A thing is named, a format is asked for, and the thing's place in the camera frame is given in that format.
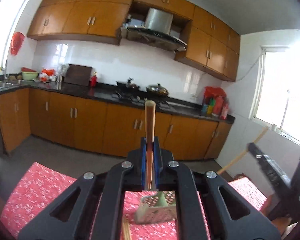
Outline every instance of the cabinet handle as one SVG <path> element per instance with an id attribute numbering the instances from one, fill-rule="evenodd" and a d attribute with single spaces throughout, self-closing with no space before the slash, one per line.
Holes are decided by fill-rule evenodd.
<path id="1" fill-rule="evenodd" d="M 172 129 L 173 129 L 173 124 L 170 125 L 169 133 L 172 133 Z"/>
<path id="2" fill-rule="evenodd" d="M 141 130 L 141 128 L 142 128 L 142 125 L 143 125 L 143 121 L 142 121 L 142 120 L 140 120 L 140 124 L 139 124 L 139 130 Z"/>
<path id="3" fill-rule="evenodd" d="M 133 128 L 136 129 L 136 128 L 137 128 L 137 125 L 138 125 L 138 120 L 136 119 L 136 120 L 134 121 L 134 126 L 133 126 Z"/>

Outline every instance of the black countertop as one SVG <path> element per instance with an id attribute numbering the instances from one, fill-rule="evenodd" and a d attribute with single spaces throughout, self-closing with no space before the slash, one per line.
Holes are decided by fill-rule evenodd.
<path id="1" fill-rule="evenodd" d="M 34 81 L 22 81 L 20 85 L 0 89 L 0 94 L 9 93 L 25 87 L 37 88 L 37 89 L 42 89 L 50 92 L 57 92 L 57 93 L 66 94 L 70 96 L 99 100 L 99 101 L 109 102 L 113 104 L 120 104 L 120 105 L 140 108 L 140 109 L 144 108 L 144 105 L 142 103 L 125 101 L 119 99 L 116 96 L 113 96 L 114 94 L 113 89 L 90 88 L 90 87 L 84 87 L 84 86 L 73 85 L 68 83 L 57 84 L 56 82 L 42 83 L 42 82 L 34 82 Z M 197 104 L 188 103 L 174 98 L 167 98 L 166 101 L 168 101 L 169 105 L 172 107 L 170 109 L 167 109 L 167 108 L 160 108 L 157 106 L 156 108 L 157 112 L 173 114 L 173 115 L 181 115 L 181 116 L 191 117 L 196 119 L 205 119 L 205 120 L 210 120 L 215 122 L 227 122 L 230 124 L 233 124 L 235 120 L 235 117 L 229 114 L 226 120 L 220 120 L 211 115 L 203 115 L 201 113 L 200 105 Z"/>

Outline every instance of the metal bolt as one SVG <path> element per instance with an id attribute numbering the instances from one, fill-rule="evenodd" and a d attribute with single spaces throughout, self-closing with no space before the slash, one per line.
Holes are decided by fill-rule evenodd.
<path id="1" fill-rule="evenodd" d="M 94 177 L 94 174 L 93 174 L 93 172 L 90 172 L 90 171 L 86 172 L 86 173 L 83 175 L 83 178 L 84 178 L 84 179 L 92 179 L 93 177 Z"/>
<path id="2" fill-rule="evenodd" d="M 121 167 L 123 168 L 130 168 L 132 166 L 132 163 L 129 161 L 125 161 L 121 164 Z"/>
<path id="3" fill-rule="evenodd" d="M 207 172 L 207 177 L 209 179 L 214 179 L 217 176 L 217 174 L 214 171 L 208 171 Z"/>
<path id="4" fill-rule="evenodd" d="M 179 166 L 179 163 L 177 161 L 169 161 L 168 165 L 169 167 L 175 168 Z"/>

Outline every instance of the range hood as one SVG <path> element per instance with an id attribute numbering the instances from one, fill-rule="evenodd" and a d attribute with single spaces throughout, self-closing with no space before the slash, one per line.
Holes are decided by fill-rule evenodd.
<path id="1" fill-rule="evenodd" d="M 123 29 L 122 34 L 130 41 L 145 43 L 168 51 L 184 51 L 187 44 L 169 35 L 172 19 L 172 14 L 150 8 L 144 25 L 128 25 Z"/>

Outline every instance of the dark brown cutting board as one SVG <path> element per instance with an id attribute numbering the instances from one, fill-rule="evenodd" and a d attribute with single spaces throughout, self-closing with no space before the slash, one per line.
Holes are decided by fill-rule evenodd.
<path id="1" fill-rule="evenodd" d="M 91 71 L 92 67 L 69 64 L 64 82 L 75 85 L 88 86 Z"/>

